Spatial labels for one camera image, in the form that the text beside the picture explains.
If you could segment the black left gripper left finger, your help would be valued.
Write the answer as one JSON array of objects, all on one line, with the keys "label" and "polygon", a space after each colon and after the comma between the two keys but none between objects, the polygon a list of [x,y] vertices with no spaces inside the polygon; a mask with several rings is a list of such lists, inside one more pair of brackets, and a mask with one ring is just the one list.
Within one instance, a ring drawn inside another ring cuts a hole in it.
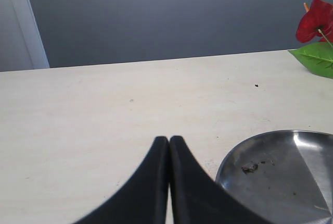
[{"label": "black left gripper left finger", "polygon": [[165,223],[168,189],[169,142],[158,136],[126,183],[76,223]]}]

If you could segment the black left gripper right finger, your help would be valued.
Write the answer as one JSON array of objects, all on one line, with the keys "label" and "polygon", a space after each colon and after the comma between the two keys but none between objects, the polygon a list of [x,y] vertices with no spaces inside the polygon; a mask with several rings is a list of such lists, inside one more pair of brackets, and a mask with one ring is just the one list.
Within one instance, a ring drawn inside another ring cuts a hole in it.
[{"label": "black left gripper right finger", "polygon": [[269,223],[226,193],[198,164],[181,136],[170,139],[174,223]]}]

